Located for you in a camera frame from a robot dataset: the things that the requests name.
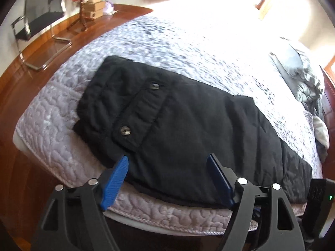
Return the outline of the black quilted pants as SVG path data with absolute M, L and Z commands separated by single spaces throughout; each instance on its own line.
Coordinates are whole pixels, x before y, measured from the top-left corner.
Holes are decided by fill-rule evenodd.
M 129 159 L 127 182 L 182 206 L 226 208 L 206 168 L 220 163 L 252 184 L 279 184 L 305 203 L 312 168 L 279 136 L 252 98 L 118 56 L 100 65 L 77 106 L 74 131 L 112 167 Z

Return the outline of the white fluffy blanket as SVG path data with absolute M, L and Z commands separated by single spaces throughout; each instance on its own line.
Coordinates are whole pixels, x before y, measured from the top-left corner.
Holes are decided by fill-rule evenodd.
M 313 129 L 315 138 L 328 150 L 330 148 L 329 132 L 325 122 L 313 115 Z

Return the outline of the grey folded duvet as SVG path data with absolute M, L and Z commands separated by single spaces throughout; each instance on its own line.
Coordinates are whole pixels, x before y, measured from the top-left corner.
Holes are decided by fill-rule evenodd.
M 312 52 L 299 41 L 279 37 L 270 56 L 296 100 L 314 116 L 324 118 L 325 82 L 322 67 Z

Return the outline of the wooden framed side window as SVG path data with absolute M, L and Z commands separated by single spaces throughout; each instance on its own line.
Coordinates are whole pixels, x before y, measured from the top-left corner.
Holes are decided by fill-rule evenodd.
M 329 79 L 335 82 L 335 56 L 330 60 L 330 62 L 324 68 L 325 72 L 328 74 Z

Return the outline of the grey patterned quilted bedspread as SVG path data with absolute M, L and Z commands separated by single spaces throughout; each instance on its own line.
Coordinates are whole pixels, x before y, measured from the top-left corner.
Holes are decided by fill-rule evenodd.
M 126 22 L 70 57 L 31 101 L 15 127 L 14 142 L 68 187 L 106 168 L 74 131 L 77 106 L 94 74 L 109 56 L 159 67 L 234 96 L 253 99 L 289 147 L 322 176 L 312 116 L 277 70 L 266 37 L 235 39 L 188 30 L 154 13 Z M 145 231 L 174 235 L 223 234 L 227 208 L 182 206 L 139 192 L 127 179 L 106 216 Z

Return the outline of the wooden coat rack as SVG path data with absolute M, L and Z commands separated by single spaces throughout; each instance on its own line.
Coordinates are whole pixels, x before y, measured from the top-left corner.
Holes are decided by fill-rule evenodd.
M 73 21 L 70 25 L 66 27 L 66 30 L 70 30 L 72 27 L 74 27 L 77 23 L 79 23 L 82 28 L 81 31 L 85 32 L 88 30 L 88 22 L 93 21 L 93 18 L 86 17 L 85 16 L 85 11 L 84 11 L 84 0 L 80 0 L 80 13 L 79 17 Z

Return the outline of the purple plastic bag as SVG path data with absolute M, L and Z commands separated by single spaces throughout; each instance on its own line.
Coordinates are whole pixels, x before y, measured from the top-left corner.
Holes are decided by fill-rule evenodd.
M 115 6 L 112 2 L 106 1 L 105 6 L 103 8 L 103 14 L 104 15 L 114 15 L 117 13 L 117 10 L 115 10 Z

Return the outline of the stacked cardboard boxes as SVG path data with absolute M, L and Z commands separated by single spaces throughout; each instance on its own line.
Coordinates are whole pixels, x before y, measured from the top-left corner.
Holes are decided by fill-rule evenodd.
M 84 16 L 89 19 L 97 19 L 103 16 L 105 1 L 97 3 L 84 3 Z

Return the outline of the black chrome cantilever chair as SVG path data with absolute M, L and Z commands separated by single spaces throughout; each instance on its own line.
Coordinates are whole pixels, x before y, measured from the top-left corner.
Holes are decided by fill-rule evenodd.
M 24 0 L 23 15 L 11 23 L 16 45 L 19 46 L 20 41 L 28 42 L 42 30 L 49 28 L 51 38 L 55 42 L 62 42 L 64 46 L 41 66 L 28 63 L 22 51 L 19 51 L 19 59 L 23 65 L 34 71 L 43 71 L 61 52 L 72 45 L 69 38 L 57 37 L 53 33 L 53 23 L 62 19 L 65 13 L 65 0 Z

